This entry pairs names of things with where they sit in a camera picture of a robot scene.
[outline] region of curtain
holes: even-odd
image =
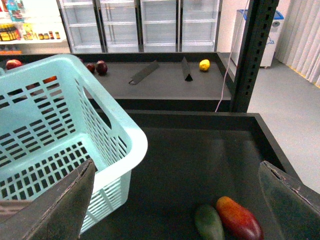
[[[320,86],[319,0],[291,0],[275,57]]]

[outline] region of lemon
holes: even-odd
[[[202,60],[199,64],[199,68],[201,71],[208,71],[210,68],[210,62],[208,59]]]

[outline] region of red apple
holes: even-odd
[[[97,64],[96,66],[97,73],[101,76],[106,75],[108,71],[107,64],[102,60],[98,61],[96,64]]]
[[[6,69],[10,70],[10,69],[15,69],[17,67],[20,67],[22,65],[23,65],[22,62],[20,62],[19,60],[11,59],[11,60],[6,62],[5,67],[6,67]]]
[[[88,63],[88,64],[86,65],[86,68],[87,68],[92,74],[95,73],[96,67],[95,67],[95,65],[94,65],[93,63]]]

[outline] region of shopping basket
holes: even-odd
[[[148,146],[143,131],[69,54],[2,73],[0,124],[1,200],[34,200],[93,159],[94,188],[82,233],[126,202],[131,170]]]

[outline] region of display refrigerator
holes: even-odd
[[[177,52],[178,0],[140,0],[143,50]]]
[[[214,52],[219,21],[219,0],[182,0],[181,52]]]
[[[138,52],[134,0],[59,0],[73,53]]]

